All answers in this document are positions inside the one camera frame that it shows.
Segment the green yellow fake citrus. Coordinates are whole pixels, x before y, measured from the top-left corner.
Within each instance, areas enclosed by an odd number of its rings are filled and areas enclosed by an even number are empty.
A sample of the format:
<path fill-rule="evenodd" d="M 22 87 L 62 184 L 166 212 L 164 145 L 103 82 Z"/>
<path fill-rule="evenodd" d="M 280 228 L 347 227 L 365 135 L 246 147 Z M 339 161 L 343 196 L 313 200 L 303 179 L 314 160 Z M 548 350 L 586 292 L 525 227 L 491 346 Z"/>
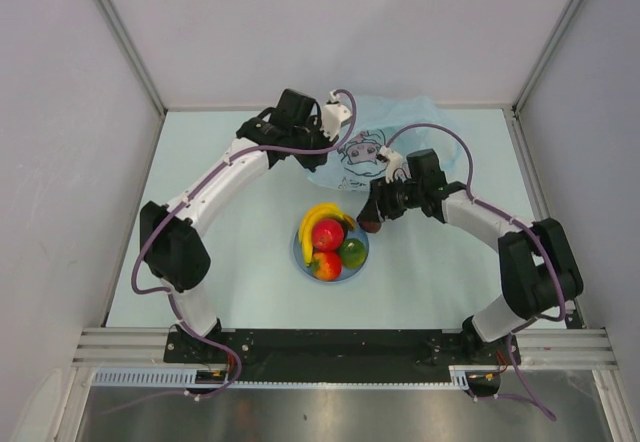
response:
<path fill-rule="evenodd" d="M 348 269 L 358 269 L 361 267 L 368 254 L 365 244 L 356 238 L 345 239 L 337 250 L 342 265 Z"/>

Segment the brown round fake fruit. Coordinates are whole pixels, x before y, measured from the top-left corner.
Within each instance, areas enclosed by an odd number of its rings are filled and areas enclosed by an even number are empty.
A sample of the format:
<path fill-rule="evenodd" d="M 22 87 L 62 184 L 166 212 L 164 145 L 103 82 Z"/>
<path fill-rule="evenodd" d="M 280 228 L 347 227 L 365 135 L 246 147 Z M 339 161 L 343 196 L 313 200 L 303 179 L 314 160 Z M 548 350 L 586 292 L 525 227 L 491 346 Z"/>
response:
<path fill-rule="evenodd" d="M 375 234 L 381 230 L 382 224 L 375 221 L 364 221 L 360 223 L 360 227 L 367 233 Z"/>

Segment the light blue printed plastic bag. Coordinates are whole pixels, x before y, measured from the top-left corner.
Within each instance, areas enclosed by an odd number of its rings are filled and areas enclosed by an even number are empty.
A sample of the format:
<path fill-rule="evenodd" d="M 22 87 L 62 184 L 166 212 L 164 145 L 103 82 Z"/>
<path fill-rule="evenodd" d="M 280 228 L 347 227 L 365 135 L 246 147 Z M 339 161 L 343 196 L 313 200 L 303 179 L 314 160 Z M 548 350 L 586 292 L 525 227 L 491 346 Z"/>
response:
<path fill-rule="evenodd" d="M 387 146 L 402 156 L 422 149 L 436 152 L 440 167 L 452 170 L 462 155 L 459 143 L 433 128 L 398 131 L 416 123 L 432 123 L 454 130 L 454 123 L 428 98 L 389 99 L 357 95 L 357 120 L 348 140 L 330 153 L 327 163 L 308 174 L 318 186 L 343 191 L 368 191 L 373 179 L 385 175 L 387 164 L 377 158 Z"/>

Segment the orange fake persimmon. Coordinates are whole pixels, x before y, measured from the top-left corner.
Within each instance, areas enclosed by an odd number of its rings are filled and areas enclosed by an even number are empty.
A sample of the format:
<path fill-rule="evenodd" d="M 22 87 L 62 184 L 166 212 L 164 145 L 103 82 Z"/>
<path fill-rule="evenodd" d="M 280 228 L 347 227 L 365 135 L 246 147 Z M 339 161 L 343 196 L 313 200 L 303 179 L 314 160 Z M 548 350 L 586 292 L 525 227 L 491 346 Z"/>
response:
<path fill-rule="evenodd" d="M 315 252 L 309 268 L 317 280 L 331 282 L 340 277 L 342 261 L 336 252 Z"/>

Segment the yellow fake banana bunch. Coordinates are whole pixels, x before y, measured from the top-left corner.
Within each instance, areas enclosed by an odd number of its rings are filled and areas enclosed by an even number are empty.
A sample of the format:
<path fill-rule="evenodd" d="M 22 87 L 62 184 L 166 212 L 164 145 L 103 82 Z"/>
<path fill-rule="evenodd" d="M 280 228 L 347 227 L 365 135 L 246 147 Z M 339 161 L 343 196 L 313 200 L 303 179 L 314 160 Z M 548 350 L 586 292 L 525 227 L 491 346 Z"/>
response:
<path fill-rule="evenodd" d="M 302 218 L 298 229 L 298 240 L 301 245 L 304 264 L 309 266 L 315 249 L 311 241 L 311 232 L 314 225 L 322 219 L 335 219 L 345 225 L 349 231 L 356 229 L 356 221 L 344 212 L 335 203 L 325 202 L 317 204 L 307 211 Z"/>

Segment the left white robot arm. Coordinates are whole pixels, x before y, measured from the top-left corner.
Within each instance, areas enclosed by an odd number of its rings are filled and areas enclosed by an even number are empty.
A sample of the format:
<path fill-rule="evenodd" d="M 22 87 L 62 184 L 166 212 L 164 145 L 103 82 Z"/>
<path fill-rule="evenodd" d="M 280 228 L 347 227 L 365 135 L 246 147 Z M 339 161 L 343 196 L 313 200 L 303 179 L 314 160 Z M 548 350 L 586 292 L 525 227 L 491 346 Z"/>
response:
<path fill-rule="evenodd" d="M 222 157 L 165 204 L 146 203 L 139 215 L 140 250 L 131 286 L 138 295 L 168 296 L 178 323 L 191 331 L 186 349 L 197 360 L 221 349 L 219 317 L 204 294 L 211 257 L 204 237 L 214 219 L 249 183 L 294 156 L 309 171 L 325 164 L 350 108 L 332 92 L 325 104 L 286 89 L 278 103 L 244 122 Z"/>

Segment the red fake fruit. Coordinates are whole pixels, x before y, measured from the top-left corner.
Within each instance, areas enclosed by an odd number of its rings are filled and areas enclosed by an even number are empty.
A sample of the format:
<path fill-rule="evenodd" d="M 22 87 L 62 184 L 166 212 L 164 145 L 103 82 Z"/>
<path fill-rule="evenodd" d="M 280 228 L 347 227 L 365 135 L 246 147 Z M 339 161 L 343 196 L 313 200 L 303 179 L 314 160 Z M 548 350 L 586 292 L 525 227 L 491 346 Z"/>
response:
<path fill-rule="evenodd" d="M 334 251 L 344 241 L 345 232 L 340 222 L 335 219 L 322 219 L 317 222 L 311 232 L 311 241 L 319 251 Z"/>

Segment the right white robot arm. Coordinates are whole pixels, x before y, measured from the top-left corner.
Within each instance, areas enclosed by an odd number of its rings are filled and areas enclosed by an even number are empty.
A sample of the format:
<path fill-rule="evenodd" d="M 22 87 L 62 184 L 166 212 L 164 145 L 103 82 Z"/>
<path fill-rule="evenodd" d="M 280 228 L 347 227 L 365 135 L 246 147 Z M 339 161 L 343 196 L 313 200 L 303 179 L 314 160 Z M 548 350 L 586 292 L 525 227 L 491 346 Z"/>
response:
<path fill-rule="evenodd" d="M 553 218 L 523 221 L 472 196 L 468 185 L 448 182 L 432 149 L 408 157 L 382 147 L 387 165 L 373 179 L 357 217 L 367 233 L 409 209 L 457 227 L 493 249 L 499 258 L 500 295 L 462 325 L 461 350 L 473 363 L 484 363 L 497 341 L 542 317 L 552 308 L 564 317 L 566 304 L 581 295 L 584 282 L 562 225 Z"/>

